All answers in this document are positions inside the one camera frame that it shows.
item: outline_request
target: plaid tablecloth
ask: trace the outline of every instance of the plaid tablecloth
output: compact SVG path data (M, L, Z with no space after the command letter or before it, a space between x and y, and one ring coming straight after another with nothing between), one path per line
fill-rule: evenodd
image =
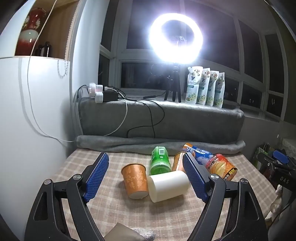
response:
M68 180L77 173L82 173L86 166L93 164L100 152L77 149L68 157L53 181ZM98 193L87 205L101 234L106 235L117 222L130 228L141 227L153 230L156 241L187 240L203 210L204 203L197 198L190 186L184 196L178 196L159 203L153 203L149 196L133 200L128 198L121 168L133 162L146 166L147 174L150 155L134 153L108 153L110 164L100 185ZM259 201L263 215L270 211L270 204L275 200L275 190L271 184L242 154L225 155L238 168L233 181L244 177L249 180ZM64 213L72 238L79 240L67 200L63 200ZM229 199L225 199L220 220L213 239L221 236L227 217Z

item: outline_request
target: tripod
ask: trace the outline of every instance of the tripod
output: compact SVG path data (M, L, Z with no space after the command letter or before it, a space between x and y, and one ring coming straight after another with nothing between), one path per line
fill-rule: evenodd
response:
M175 102L176 100L176 92L178 92L178 102L181 103L181 88L180 88L180 76L179 76L179 66L178 64L173 65L173 75L172 75L172 84L166 83L166 91L165 91L165 98L167 100L168 93L170 90L173 91L172 101Z

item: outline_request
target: metal bolt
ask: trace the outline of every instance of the metal bolt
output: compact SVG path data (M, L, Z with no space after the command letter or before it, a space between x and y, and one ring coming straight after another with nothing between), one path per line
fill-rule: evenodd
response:
M248 183L249 183L248 180L245 179L245 178L242 178L242 179L241 179L241 182L242 182L242 184L248 184Z
M50 179L46 179L45 181L44 181L44 184L45 185L48 185L48 184L50 184L51 183L51 180Z
M219 179L219 176L217 174L212 174L211 178L214 179L214 180L217 180L217 179Z
M73 176L73 179L74 180L79 180L81 178L81 175L80 174L76 174Z

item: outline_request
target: shelf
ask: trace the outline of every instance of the shelf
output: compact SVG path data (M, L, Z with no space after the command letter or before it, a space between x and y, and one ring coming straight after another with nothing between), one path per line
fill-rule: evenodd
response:
M31 9L38 7L43 8L46 11L46 16L41 20L41 24L37 29L37 32L40 32L53 3L54 0L36 0L32 6ZM44 45L45 42L49 42L52 46L51 57L56 59L65 59L69 32L78 3L79 0L57 1L55 8L53 9L46 26L39 37L33 53L35 53L38 45Z

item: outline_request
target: blue gripper pad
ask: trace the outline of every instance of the blue gripper pad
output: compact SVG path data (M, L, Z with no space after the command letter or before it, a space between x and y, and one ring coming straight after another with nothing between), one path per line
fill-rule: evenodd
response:
M86 181L86 191L83 195L83 199L86 203L88 203L91 199L93 199L96 196L99 186L106 174L108 166L109 156L105 153L98 161L96 167L94 168L88 180Z
M184 170L188 176L188 179L194 189L194 192L198 198L200 198L203 202L207 202L209 200L209 196L207 194L206 189L206 181L199 173L196 165L199 165L197 161L192 158L190 158L191 153L187 153L183 156L183 167Z

